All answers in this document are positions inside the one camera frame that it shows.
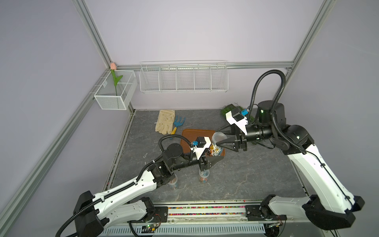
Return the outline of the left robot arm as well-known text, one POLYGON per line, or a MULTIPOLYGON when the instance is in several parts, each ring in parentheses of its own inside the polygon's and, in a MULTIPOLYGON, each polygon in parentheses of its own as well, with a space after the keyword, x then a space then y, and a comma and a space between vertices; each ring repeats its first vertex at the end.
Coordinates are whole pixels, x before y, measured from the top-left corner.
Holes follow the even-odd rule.
POLYGON ((144 221, 153 218, 155 207, 149 198, 141 198, 132 202, 136 197, 156 190, 168 184, 175 177, 174 172, 186 167, 198 165, 201 171, 209 170, 222 156, 211 156, 211 140, 209 137, 197 137, 191 142, 181 135, 166 135, 159 139, 161 155, 147 163, 138 176, 107 191, 92 194, 91 191, 80 195, 73 216, 70 217, 57 231, 56 236, 75 223, 74 237, 97 237, 105 228, 121 221, 144 221), (190 148, 184 153, 178 143, 164 148, 162 142, 168 138, 177 137, 190 148))

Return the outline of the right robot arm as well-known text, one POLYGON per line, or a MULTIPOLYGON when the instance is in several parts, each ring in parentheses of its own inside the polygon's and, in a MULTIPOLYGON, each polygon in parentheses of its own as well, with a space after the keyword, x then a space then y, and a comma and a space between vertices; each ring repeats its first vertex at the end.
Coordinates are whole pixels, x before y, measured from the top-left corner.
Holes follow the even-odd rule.
POLYGON ((248 142, 269 140, 281 150, 303 174, 314 194, 302 198, 267 196, 252 212, 253 216, 272 220, 282 216, 307 219, 326 231, 350 228, 355 221, 354 213, 363 208, 365 201, 343 186, 321 156, 309 132, 300 125, 288 125, 285 109, 279 99, 286 86, 286 77, 280 70, 269 70, 264 76, 276 74, 281 84, 273 100, 255 104, 259 82, 255 83, 248 109, 233 109, 226 113, 231 129, 228 139, 216 146, 232 151, 247 150, 248 142), (253 107, 257 113, 251 117, 253 107))

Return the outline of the middle clear candy jar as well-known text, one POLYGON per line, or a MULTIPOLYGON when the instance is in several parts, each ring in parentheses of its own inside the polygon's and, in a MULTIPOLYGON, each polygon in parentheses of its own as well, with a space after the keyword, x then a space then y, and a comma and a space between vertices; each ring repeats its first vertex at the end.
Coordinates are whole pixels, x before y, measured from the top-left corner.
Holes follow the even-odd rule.
POLYGON ((208 182, 208 178, 209 178, 209 175, 210 175, 210 170, 203 170, 203 171, 199 171, 199 181, 200 183, 207 183, 208 182))

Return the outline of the left clear plastic jar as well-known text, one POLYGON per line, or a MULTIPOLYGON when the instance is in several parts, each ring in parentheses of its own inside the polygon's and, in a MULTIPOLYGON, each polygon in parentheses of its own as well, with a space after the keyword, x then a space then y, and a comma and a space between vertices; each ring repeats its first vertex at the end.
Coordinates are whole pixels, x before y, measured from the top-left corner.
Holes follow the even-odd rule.
POLYGON ((178 189, 179 184, 178 184, 178 177, 176 174, 174 175, 174 178, 168 182, 168 186, 173 190, 178 189))

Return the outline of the green artificial grass mat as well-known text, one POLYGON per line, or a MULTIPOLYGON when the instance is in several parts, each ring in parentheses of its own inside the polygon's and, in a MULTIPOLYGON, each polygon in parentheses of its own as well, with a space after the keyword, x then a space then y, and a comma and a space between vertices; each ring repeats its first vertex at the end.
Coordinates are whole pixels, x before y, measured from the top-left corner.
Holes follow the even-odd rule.
POLYGON ((229 111, 235 109, 235 108, 239 108, 242 110, 242 107, 239 106, 238 104, 229 104, 229 105, 226 105, 224 106, 222 109, 221 109, 221 116, 225 116, 226 113, 228 113, 229 111))

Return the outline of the brown wooden tray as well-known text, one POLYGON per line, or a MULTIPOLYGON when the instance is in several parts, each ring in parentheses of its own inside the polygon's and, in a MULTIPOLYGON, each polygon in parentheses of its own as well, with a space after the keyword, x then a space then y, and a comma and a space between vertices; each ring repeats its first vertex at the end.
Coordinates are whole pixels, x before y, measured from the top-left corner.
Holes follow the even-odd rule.
MULTIPOLYGON (((212 140, 212 136, 215 132, 216 132, 215 130, 184 129, 182 132, 182 136, 187 138, 190 142, 195 141, 197 137, 209 137, 210 140, 212 140)), ((184 140, 181 140, 180 145, 183 148, 184 154, 187 154, 190 152, 190 147, 184 140)))

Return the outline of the blue yellow garden rake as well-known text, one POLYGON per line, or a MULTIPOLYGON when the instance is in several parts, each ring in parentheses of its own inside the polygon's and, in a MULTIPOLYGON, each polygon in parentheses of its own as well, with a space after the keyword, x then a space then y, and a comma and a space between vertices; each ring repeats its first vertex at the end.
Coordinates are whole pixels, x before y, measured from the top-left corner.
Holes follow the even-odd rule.
POLYGON ((176 116, 175 120, 174 120, 174 123, 173 123, 174 128, 173 128, 173 130, 172 130, 172 132, 170 134, 171 135, 175 134, 176 131, 177 131, 177 129, 178 129, 178 127, 181 127, 184 124, 185 121, 186 121, 186 118, 182 118, 182 117, 176 116))

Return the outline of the cream work glove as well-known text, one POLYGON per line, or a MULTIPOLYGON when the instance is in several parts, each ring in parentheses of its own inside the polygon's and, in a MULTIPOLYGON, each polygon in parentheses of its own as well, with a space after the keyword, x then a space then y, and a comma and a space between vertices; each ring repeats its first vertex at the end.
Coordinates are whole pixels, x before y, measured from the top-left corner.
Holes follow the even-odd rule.
POLYGON ((155 132, 158 132, 162 135, 170 134, 173 130, 174 119, 174 110, 160 110, 155 127, 155 132))

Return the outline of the pink artificial tulip flower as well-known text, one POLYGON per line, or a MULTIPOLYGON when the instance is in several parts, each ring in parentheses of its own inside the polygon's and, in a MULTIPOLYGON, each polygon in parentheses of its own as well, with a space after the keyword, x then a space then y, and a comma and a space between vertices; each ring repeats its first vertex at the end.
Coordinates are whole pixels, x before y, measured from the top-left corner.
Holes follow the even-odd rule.
POLYGON ((117 84, 122 79, 123 75, 121 75, 121 76, 116 75, 115 71, 117 70, 117 66, 114 62, 112 62, 110 64, 110 70, 111 70, 111 74, 112 74, 113 81, 114 81, 115 94, 116 94, 116 96, 118 96, 117 84))

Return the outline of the white mesh wall basket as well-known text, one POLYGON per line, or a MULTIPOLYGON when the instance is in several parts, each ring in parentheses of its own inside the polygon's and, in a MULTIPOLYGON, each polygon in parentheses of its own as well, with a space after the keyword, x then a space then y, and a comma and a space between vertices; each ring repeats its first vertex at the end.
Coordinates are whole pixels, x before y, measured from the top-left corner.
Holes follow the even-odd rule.
POLYGON ((94 98, 102 110, 128 110, 137 85, 134 71, 110 70, 94 98))

